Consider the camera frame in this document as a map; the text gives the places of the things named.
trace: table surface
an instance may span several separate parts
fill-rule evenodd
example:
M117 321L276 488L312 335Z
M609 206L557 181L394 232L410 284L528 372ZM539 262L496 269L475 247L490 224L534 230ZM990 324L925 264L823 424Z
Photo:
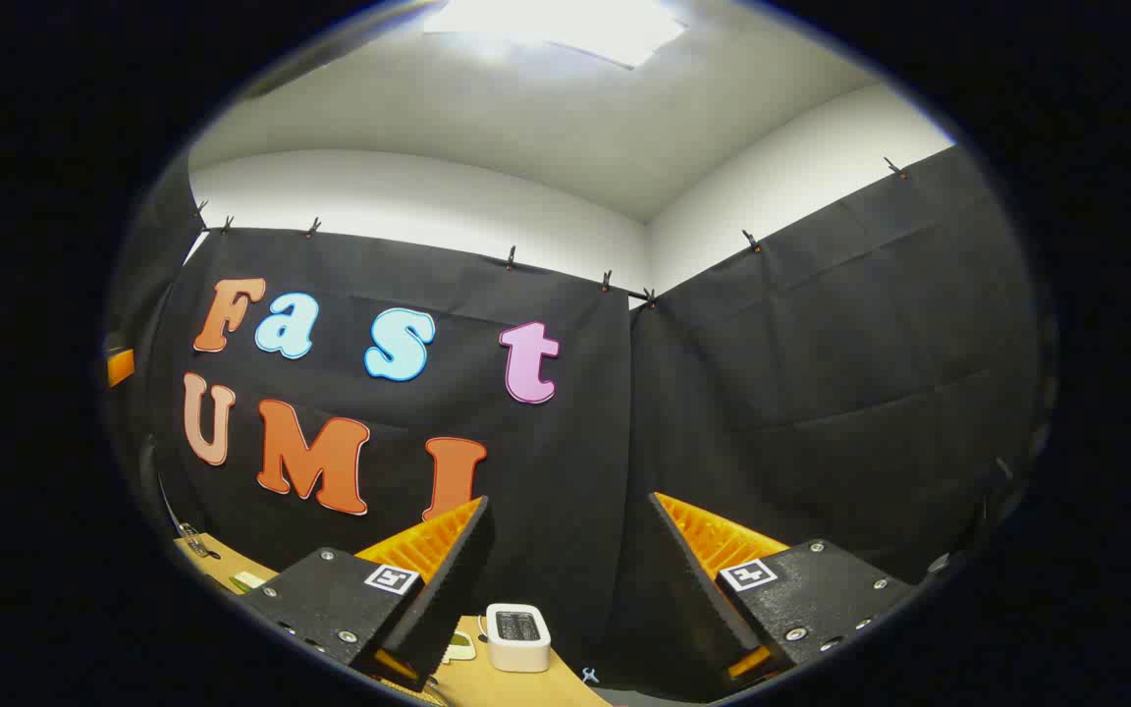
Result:
M239 572L250 572L261 580L268 581L278 572L243 558L234 550L216 541L210 534L200 533L198 540L210 551L219 554L219 559L214 555L200 558L185 545L185 541L176 538L175 544L195 563L195 567L202 572L211 575L216 581L222 583L226 589L234 594L242 594L242 589L232 581L234 575ZM461 617L457 623L457 630L465 631L474 641L477 652L472 661L450 661L446 666L441 664L435 671L435 684L432 686L437 692L451 704L452 707L495 707L506 704L544 704L549 707L610 707L610 702L602 699L597 693L592 692L578 673L570 670L555 650L549 649L547 670L542 673L506 673L491 666L487 657L487 644L480 640L480 623L477 617ZM408 692L388 681L379 680L382 684L398 689L399 692L412 695L425 704L442 704L439 697L430 692Z

